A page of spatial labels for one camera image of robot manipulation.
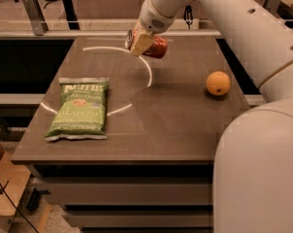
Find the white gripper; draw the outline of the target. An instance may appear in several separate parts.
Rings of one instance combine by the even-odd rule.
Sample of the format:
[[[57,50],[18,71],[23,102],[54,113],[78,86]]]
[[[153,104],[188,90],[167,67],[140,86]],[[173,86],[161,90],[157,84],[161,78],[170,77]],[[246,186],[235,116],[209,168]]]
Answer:
[[[179,4],[172,0],[145,0],[140,11],[138,22],[132,31],[130,53],[142,55],[148,50],[154,34],[168,30],[176,18]]]

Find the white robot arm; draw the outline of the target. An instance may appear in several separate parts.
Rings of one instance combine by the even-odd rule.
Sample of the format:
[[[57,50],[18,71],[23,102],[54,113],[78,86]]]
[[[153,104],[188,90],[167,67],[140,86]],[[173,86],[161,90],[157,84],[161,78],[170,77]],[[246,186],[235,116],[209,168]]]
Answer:
[[[254,0],[146,0],[131,53],[147,50],[192,1],[259,91],[217,145],[213,233],[293,233],[293,31]]]

